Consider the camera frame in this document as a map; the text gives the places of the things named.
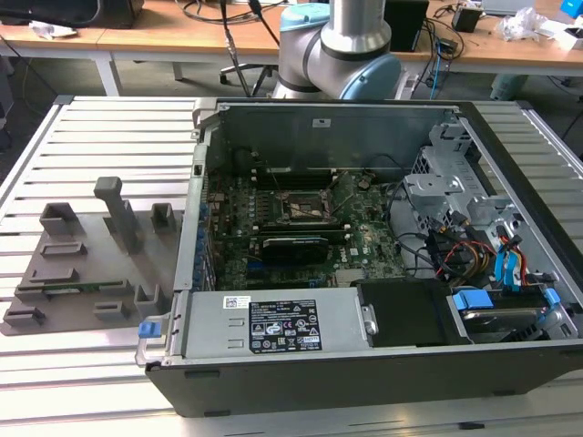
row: motherboard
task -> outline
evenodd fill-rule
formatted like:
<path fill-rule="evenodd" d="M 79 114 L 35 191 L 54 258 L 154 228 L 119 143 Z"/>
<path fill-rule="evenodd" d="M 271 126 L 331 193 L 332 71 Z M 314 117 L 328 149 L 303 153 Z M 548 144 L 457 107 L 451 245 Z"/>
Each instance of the motherboard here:
<path fill-rule="evenodd" d="M 209 175 L 216 290 L 348 287 L 404 276 L 386 186 L 363 171 Z"/>

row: desk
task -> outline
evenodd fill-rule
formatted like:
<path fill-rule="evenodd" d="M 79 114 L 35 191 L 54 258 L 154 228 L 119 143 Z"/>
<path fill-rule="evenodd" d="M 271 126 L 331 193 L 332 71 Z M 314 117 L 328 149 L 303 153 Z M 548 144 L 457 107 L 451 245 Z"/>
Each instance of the desk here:
<path fill-rule="evenodd" d="M 432 0 L 428 16 L 453 0 Z M 537 0 L 537 10 L 553 18 L 558 13 L 560 0 Z M 229 14 L 248 10 L 246 5 L 229 6 Z M 266 12 L 266 20 L 278 33 L 281 8 Z M 204 7 L 209 17 L 219 17 L 219 10 Z M 442 18 L 451 22 L 451 14 Z M 544 76 L 583 76 L 583 51 L 562 51 L 555 43 L 541 36 L 540 42 L 505 42 L 490 35 L 499 18 L 486 17 L 479 21 L 473 34 L 463 34 L 465 52 L 452 63 L 451 71 L 471 73 L 510 73 Z M 261 23 L 233 25 L 240 61 L 253 64 L 277 64 L 277 46 Z M 455 39 L 443 26 L 437 26 L 442 37 Z M 23 56 L 68 57 L 92 59 L 96 62 L 104 88 L 109 96 L 119 96 L 121 85 L 115 61 L 143 60 L 174 63 L 175 78 L 181 78 L 180 62 L 229 63 L 225 38 L 220 25 L 208 25 L 184 16 L 173 0 L 146 0 L 144 10 L 134 28 L 81 29 L 79 37 L 46 41 L 38 38 L 27 27 L 0 25 L 0 34 Z M 430 56 L 426 32 L 413 53 L 396 53 L 408 76 L 417 75 Z M 0 45 L 0 55 L 13 56 L 8 47 Z"/>

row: barcode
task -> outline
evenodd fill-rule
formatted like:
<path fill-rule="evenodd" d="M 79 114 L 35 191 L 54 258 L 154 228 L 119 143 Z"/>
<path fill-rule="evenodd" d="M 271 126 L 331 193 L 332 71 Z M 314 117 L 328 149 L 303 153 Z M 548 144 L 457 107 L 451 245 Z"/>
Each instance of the barcode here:
<path fill-rule="evenodd" d="M 319 343 L 320 336 L 312 336 L 312 337 L 300 337 L 298 339 L 298 343 Z"/>
<path fill-rule="evenodd" d="M 222 308 L 225 310 L 241 310 L 249 307 L 251 296 L 225 296 Z"/>

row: aluminum table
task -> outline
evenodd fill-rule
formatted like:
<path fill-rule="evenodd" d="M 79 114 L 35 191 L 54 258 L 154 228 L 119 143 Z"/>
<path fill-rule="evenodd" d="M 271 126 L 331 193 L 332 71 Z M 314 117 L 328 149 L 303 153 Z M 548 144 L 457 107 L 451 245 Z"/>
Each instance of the aluminum table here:
<path fill-rule="evenodd" d="M 184 208 L 194 101 L 75 97 L 53 105 L 0 189 L 0 316 L 39 239 L 47 202 L 103 211 L 94 183 L 116 175 L 134 210 L 159 201 Z M 580 163 L 533 111 L 478 108 L 582 248 Z M 136 329 L 0 336 L 0 435 L 548 437 L 579 435 L 583 426 L 583 371 L 524 396 L 184 419 L 134 364 L 137 340 Z"/>

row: power supply label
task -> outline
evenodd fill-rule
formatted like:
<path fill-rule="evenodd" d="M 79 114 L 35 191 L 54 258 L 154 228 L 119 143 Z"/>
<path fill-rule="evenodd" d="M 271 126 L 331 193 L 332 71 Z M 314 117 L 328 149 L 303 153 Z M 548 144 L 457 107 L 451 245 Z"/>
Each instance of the power supply label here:
<path fill-rule="evenodd" d="M 322 350 L 315 300 L 250 302 L 249 329 L 253 353 Z"/>

